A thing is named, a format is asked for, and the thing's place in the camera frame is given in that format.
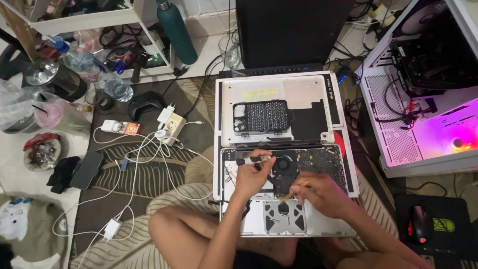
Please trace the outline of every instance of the yellow sticky note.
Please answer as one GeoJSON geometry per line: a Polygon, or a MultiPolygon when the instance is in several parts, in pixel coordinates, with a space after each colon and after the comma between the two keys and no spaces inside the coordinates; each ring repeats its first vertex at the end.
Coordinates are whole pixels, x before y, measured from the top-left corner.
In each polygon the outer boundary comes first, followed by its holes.
{"type": "Polygon", "coordinates": [[[254,97],[254,96],[271,95],[271,94],[277,94],[278,92],[279,91],[277,90],[277,88],[249,90],[249,91],[243,91],[242,92],[242,97],[254,97]]]}

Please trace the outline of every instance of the smartphone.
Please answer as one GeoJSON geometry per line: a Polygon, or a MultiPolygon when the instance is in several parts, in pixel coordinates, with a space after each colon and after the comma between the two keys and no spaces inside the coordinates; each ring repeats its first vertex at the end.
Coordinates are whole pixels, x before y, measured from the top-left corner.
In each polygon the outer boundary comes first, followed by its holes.
{"type": "Polygon", "coordinates": [[[88,189],[91,181],[99,172],[103,157],[101,153],[88,151],[81,161],[80,168],[73,175],[70,186],[80,190],[88,189]]]}

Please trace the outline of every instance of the hand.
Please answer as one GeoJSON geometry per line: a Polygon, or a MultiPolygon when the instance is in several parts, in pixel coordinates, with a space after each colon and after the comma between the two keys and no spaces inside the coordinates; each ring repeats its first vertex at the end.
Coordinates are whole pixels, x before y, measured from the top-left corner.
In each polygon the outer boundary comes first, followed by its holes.
{"type": "MultiPolygon", "coordinates": [[[[272,155],[272,152],[265,149],[256,149],[246,157],[258,157],[263,155],[272,155]]],[[[238,168],[238,174],[236,176],[236,189],[233,196],[238,197],[243,202],[249,200],[252,196],[257,194],[267,181],[267,175],[274,166],[275,157],[262,162],[260,164],[261,170],[257,169],[253,165],[241,165],[238,168]]]]}
{"type": "Polygon", "coordinates": [[[320,213],[334,219],[344,219],[358,207],[328,175],[301,172],[290,188],[290,193],[297,194],[300,204],[307,199],[320,213]],[[300,186],[309,181],[306,188],[300,186]]]}

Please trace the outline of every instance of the red light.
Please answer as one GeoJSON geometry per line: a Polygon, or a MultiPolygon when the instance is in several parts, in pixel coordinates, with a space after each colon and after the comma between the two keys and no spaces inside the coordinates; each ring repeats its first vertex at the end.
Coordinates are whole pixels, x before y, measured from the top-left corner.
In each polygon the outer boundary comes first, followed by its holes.
{"type": "Polygon", "coordinates": [[[412,236],[412,221],[408,223],[408,235],[412,236]]]}

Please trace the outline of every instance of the green water bottle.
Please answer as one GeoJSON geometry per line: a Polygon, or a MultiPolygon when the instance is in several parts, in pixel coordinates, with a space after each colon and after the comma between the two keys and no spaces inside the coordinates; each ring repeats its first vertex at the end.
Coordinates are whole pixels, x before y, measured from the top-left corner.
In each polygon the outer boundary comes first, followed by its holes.
{"type": "Polygon", "coordinates": [[[158,20],[163,25],[164,31],[171,40],[171,45],[179,59],[186,65],[195,63],[197,52],[178,7],[168,0],[156,0],[156,4],[158,5],[158,20]]]}

